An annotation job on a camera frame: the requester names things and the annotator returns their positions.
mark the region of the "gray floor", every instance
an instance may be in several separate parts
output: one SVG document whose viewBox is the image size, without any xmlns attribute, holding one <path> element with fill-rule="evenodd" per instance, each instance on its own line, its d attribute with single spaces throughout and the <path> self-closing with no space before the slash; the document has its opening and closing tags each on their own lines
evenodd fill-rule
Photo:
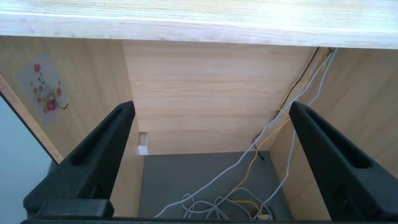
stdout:
<svg viewBox="0 0 398 224">
<path fill-rule="evenodd" d="M 256 159 L 252 165 L 249 177 L 243 187 L 249 189 L 261 200 L 267 199 L 279 185 L 279 179 L 268 152 L 262 152 L 265 161 Z M 194 193 L 207 184 L 220 172 L 234 164 L 242 152 L 184 154 L 166 156 L 147 156 L 142 178 L 139 217 L 152 218 L 166 205 L 177 202 L 185 193 Z M 225 196 L 236 184 L 243 180 L 247 167 L 254 156 L 249 152 L 242 162 L 213 182 L 209 187 L 195 196 L 195 200 L 214 202 L 218 196 Z M 234 200 L 253 200 L 245 191 L 237 191 L 231 196 Z M 243 204 L 250 210 L 250 204 Z M 283 191 L 279 191 L 268 203 L 275 212 L 276 219 L 293 220 Z M 221 209 L 231 220 L 246 220 L 248 216 L 237 206 L 225 202 Z M 182 218 L 184 210 L 181 205 L 166 209 L 160 218 Z M 193 215 L 192 218 L 202 219 L 205 215 Z"/>
</svg>

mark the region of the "wooden desk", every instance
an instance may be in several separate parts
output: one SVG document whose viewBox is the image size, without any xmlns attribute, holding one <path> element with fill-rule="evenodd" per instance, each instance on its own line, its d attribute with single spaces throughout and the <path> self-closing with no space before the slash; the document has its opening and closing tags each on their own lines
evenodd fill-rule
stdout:
<svg viewBox="0 0 398 224">
<path fill-rule="evenodd" d="M 4 0 L 0 87 L 58 161 L 117 104 L 134 100 L 137 117 L 112 201 L 117 215 L 136 216 L 144 163 L 139 131 L 149 133 L 150 155 L 245 151 L 315 47 L 345 47 L 313 108 L 398 175 L 397 52 L 355 49 L 398 49 L 397 10 L 396 1 L 386 0 Z M 69 94 L 68 109 L 51 125 L 16 79 L 43 51 Z M 304 80 L 325 52 L 319 50 Z M 317 83 L 311 88 L 300 101 L 308 103 Z M 282 178 L 291 130 L 283 128 L 262 148 L 271 149 Z M 291 170 L 284 190 L 295 218 L 328 218 L 298 143 Z"/>
</svg>

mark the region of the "yellow cable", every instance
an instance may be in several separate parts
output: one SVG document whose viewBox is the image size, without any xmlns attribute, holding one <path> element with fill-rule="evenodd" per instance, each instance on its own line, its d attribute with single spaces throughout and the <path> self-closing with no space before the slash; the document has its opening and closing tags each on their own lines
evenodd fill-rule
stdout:
<svg viewBox="0 0 398 224">
<path fill-rule="evenodd" d="M 263 142 L 259 145 L 259 147 L 257 147 L 256 155 L 254 156 L 253 160 L 252 160 L 252 161 L 250 162 L 250 164 L 249 164 L 249 168 L 248 168 L 248 171 L 246 172 L 245 178 L 244 178 L 236 187 L 234 187 L 234 188 L 229 192 L 229 194 L 230 194 L 232 191 L 234 191 L 235 189 L 237 189 L 241 184 L 243 184 L 243 183 L 246 181 L 246 179 L 247 179 L 247 177 L 248 177 L 248 175 L 249 175 L 250 168 L 251 168 L 253 162 L 254 162 L 254 161 L 256 160 L 256 158 L 257 158 L 257 154 L 258 154 L 258 152 L 259 152 L 259 148 L 260 148 L 269 138 L 271 138 L 271 136 L 273 136 L 273 135 L 274 135 L 276 132 L 278 132 L 285 124 L 287 124 L 288 121 L 290 121 L 290 118 L 288 118 L 288 119 L 287 119 L 281 126 L 279 126 L 279 128 L 277 128 L 272 134 L 270 134 L 268 137 L 266 137 L 265 140 L 263 140 Z"/>
<path fill-rule="evenodd" d="M 330 50 L 329 50 L 329 51 L 325 51 L 325 58 L 327 58 L 327 56 L 328 56 L 329 53 L 330 53 Z M 323 73 L 323 71 L 325 70 L 325 68 L 326 68 L 326 63 L 323 65 L 323 68 L 322 68 L 322 70 L 321 70 L 320 73 Z M 309 80 L 309 79 L 310 79 L 310 78 L 306 78 L 306 79 L 304 79 L 304 80 L 300 80 L 299 83 L 300 83 L 300 82 L 305 82 L 305 81 L 307 81 L 307 80 Z M 291 89 L 292 89 L 293 87 L 294 87 L 294 84 L 292 84 L 292 85 L 290 86 L 290 89 L 288 90 L 288 92 L 290 92 Z M 285 99 L 286 99 L 287 97 L 288 97 L 288 95 L 286 95 L 286 96 L 284 97 L 284 99 L 282 100 L 282 102 L 285 101 Z M 279 128 L 277 128 L 272 134 L 270 134 L 268 137 L 266 137 L 265 140 L 263 140 L 263 142 L 260 143 L 260 145 L 257 147 L 256 154 L 254 155 L 254 158 L 252 159 L 252 161 L 251 161 L 250 164 L 249 164 L 248 171 L 246 172 L 246 176 L 244 177 L 244 179 L 243 179 L 237 186 L 235 186 L 235 187 L 229 192 L 229 194 L 230 194 L 232 191 L 234 191 L 235 189 L 237 189 L 240 185 L 242 185 L 242 184 L 246 181 L 246 179 L 248 178 L 249 172 L 250 172 L 250 168 L 251 168 L 251 166 L 253 165 L 253 162 L 256 160 L 257 155 L 258 155 L 258 152 L 259 152 L 259 149 L 261 148 L 261 146 L 262 146 L 268 139 L 270 139 L 271 136 L 273 136 L 276 132 L 278 132 L 285 124 L 287 124 L 287 122 L 290 121 L 290 116 L 289 116 L 286 112 L 284 112 L 284 114 L 285 114 L 286 116 L 288 116 L 289 118 L 288 118 L 281 126 L 279 126 Z M 257 204 L 254 203 L 254 202 L 252 202 L 252 201 L 250 201 L 250 200 L 230 200 L 230 199 L 227 199 L 227 200 L 230 201 L 230 202 L 235 202 L 235 203 L 251 203 L 251 204 L 253 204 L 253 205 L 255 206 L 255 208 L 257 209 L 257 211 L 260 210 L 260 208 L 257 206 Z"/>
<path fill-rule="evenodd" d="M 330 49 L 328 49 L 327 51 L 325 51 L 325 59 L 328 57 L 328 54 L 331 52 L 331 50 Z M 322 70 L 321 70 L 321 74 L 323 73 L 323 71 L 325 71 L 325 68 L 326 68 L 326 63 L 323 65 L 323 68 L 322 68 Z M 300 80 L 300 81 L 298 81 L 298 83 L 300 83 L 300 82 L 305 82 L 305 81 L 308 81 L 310 78 L 306 78 L 306 79 L 304 79 L 304 80 Z M 292 90 L 292 88 L 294 87 L 294 83 L 290 86 L 290 88 L 289 88 L 289 90 L 287 91 L 288 93 Z M 279 111 L 280 111 L 280 108 L 282 107 L 282 102 L 284 102 L 285 100 L 286 100 L 286 98 L 288 97 L 288 95 L 286 95 L 284 98 L 283 98 L 283 100 L 281 101 L 281 103 L 280 103 L 280 105 L 279 105 Z"/>
<path fill-rule="evenodd" d="M 288 116 L 289 118 L 288 118 L 281 126 L 279 126 L 279 128 L 277 128 L 272 134 L 270 134 L 267 138 L 265 138 L 265 140 L 263 140 L 263 142 L 260 143 L 259 147 L 257 147 L 256 155 L 254 156 L 253 160 L 252 160 L 252 161 L 250 162 L 250 164 L 249 164 L 249 168 L 248 168 L 248 171 L 246 172 L 245 178 L 244 178 L 236 187 L 234 187 L 234 189 L 232 189 L 232 190 L 229 192 L 229 194 L 230 194 L 232 191 L 234 191 L 235 189 L 237 189 L 241 184 L 243 184 L 243 183 L 246 181 L 246 179 L 248 178 L 248 175 L 249 175 L 250 168 L 251 168 L 253 162 L 254 162 L 254 161 L 256 160 L 256 158 L 257 158 L 259 149 L 261 148 L 261 146 L 262 146 L 271 136 L 273 136 L 273 135 L 274 135 L 276 132 L 278 132 L 285 124 L 287 124 L 288 121 L 290 121 L 290 116 L 289 116 L 288 114 L 287 114 L 287 116 Z M 230 199 L 227 199 L 227 200 L 229 200 L 230 202 L 236 202 L 236 203 L 251 203 L 251 204 L 253 204 L 253 205 L 255 206 L 255 208 L 257 209 L 257 211 L 260 210 L 260 208 L 257 206 L 257 204 L 254 203 L 254 202 L 252 202 L 252 201 L 250 201 L 250 200 L 230 200 Z"/>
<path fill-rule="evenodd" d="M 252 204 L 252 205 L 255 206 L 255 208 L 257 209 L 257 211 L 260 210 L 260 208 L 257 206 L 257 204 L 254 203 L 254 202 L 252 202 L 252 201 L 250 201 L 250 200 L 230 200 L 230 199 L 227 199 L 227 200 L 229 200 L 230 202 L 235 202 L 235 203 L 250 203 L 250 204 Z"/>
</svg>

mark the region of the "black cable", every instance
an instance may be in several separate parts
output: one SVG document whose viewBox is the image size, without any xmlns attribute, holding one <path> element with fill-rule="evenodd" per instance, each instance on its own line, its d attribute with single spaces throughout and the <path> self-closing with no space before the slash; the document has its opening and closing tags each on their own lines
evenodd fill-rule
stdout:
<svg viewBox="0 0 398 224">
<path fill-rule="evenodd" d="M 308 63 L 307 67 L 305 68 L 304 72 L 301 74 L 300 78 L 298 78 L 297 82 L 294 83 L 294 85 L 293 85 L 292 88 L 290 88 L 290 91 L 288 92 L 288 94 L 287 94 L 287 96 L 286 96 L 286 98 L 285 98 L 285 101 L 282 103 L 282 105 L 280 106 L 280 108 L 282 108 L 282 107 L 285 105 L 285 103 L 286 103 L 287 99 L 289 98 L 290 94 L 292 93 L 294 87 L 296 87 L 297 84 L 299 84 L 299 82 L 301 81 L 301 79 L 304 77 L 305 73 L 307 72 L 308 68 L 310 67 L 310 65 L 311 65 L 313 59 L 315 58 L 315 56 L 317 55 L 318 51 L 319 51 L 319 47 L 317 47 L 315 53 L 312 55 L 311 61 Z M 271 121 L 273 121 L 273 120 L 276 118 L 276 116 L 278 116 L 279 112 L 280 112 L 280 110 L 278 110 L 278 111 L 276 112 L 275 116 L 271 119 Z M 260 134 L 261 134 L 261 132 L 259 132 L 259 133 L 256 135 L 256 137 L 253 138 L 252 143 L 254 143 L 254 141 L 256 140 L 256 138 L 258 138 L 258 136 L 260 136 Z M 264 160 L 265 160 L 265 159 L 264 159 L 264 156 L 262 156 L 262 155 L 260 154 L 260 152 L 258 152 L 258 154 L 259 154 L 260 158 L 264 161 Z"/>
</svg>

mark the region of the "desk top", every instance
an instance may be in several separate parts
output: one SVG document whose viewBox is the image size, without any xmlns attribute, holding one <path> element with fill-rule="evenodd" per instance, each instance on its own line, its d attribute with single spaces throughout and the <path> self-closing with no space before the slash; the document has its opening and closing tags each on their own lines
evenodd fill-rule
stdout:
<svg viewBox="0 0 398 224">
<path fill-rule="evenodd" d="M 2 0 L 0 35 L 398 49 L 396 0 Z"/>
</svg>

